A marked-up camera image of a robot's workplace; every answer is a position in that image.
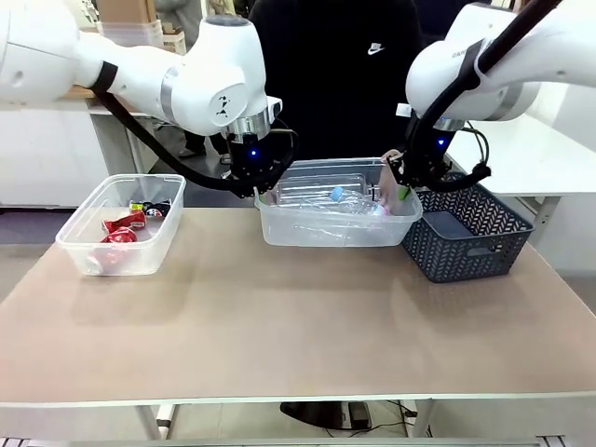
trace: nike logo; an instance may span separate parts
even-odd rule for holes
[[[381,44],[371,44],[371,47],[369,48],[369,56],[372,56],[373,54],[376,54],[383,50],[384,48]]]

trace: white table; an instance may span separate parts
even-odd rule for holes
[[[596,154],[557,130],[528,115],[473,125],[491,148],[493,175],[482,186],[496,196],[516,197],[533,212],[532,242],[542,237],[562,196],[596,193]],[[465,173],[481,158],[476,138],[467,132],[456,134],[447,155]]]

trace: black shirt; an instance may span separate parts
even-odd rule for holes
[[[404,141],[396,109],[422,48],[413,0],[257,0],[250,19],[299,158],[380,156]]]

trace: table edge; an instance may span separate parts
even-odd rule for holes
[[[562,391],[548,393],[471,393],[471,394],[374,394],[344,396],[269,396],[243,398],[193,398],[193,399],[147,399],[147,400],[94,400],[81,402],[0,402],[0,408],[96,408],[132,407],[139,405],[197,405],[217,403],[280,403],[309,401],[372,401],[372,400],[528,400],[596,397],[593,391]]]
[[[455,161],[455,159],[449,155],[449,153],[445,154],[453,163],[454,163],[454,167],[461,170],[463,173],[465,174],[469,174],[470,171],[467,169],[464,169],[459,163],[457,163]],[[533,191],[529,191],[529,190],[524,190],[521,192],[515,192],[515,191],[499,191],[499,190],[495,190],[495,189],[491,189],[488,186],[486,186],[485,184],[482,184],[481,182],[481,186],[486,188],[486,190],[495,195],[495,196],[501,196],[501,197],[565,197],[565,196],[581,196],[581,195],[587,195],[587,194],[596,194],[596,187],[592,190],[582,190],[582,191],[577,191],[577,190],[566,190],[566,191],[540,191],[540,192],[533,192]]]

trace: person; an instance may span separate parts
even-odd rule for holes
[[[405,141],[405,82],[422,49],[413,0],[257,0],[265,91],[298,158],[381,156]]]
[[[255,0],[234,0],[234,8],[240,17],[247,19],[254,7]]]
[[[531,1],[532,0],[518,0],[517,2],[515,2],[513,10],[515,12],[520,12],[522,9],[527,7]]]
[[[490,0],[415,0],[415,2],[425,46],[445,38],[457,14],[465,5],[491,4]]]
[[[203,18],[199,0],[156,0],[156,11],[162,22],[171,23],[174,28],[182,28],[186,50],[190,50],[198,39],[198,26]],[[184,131],[186,139],[185,149],[179,158],[203,156],[207,153],[205,137],[196,135],[188,130]],[[227,143],[220,134],[210,136],[213,148],[222,156],[222,161],[227,162]]]

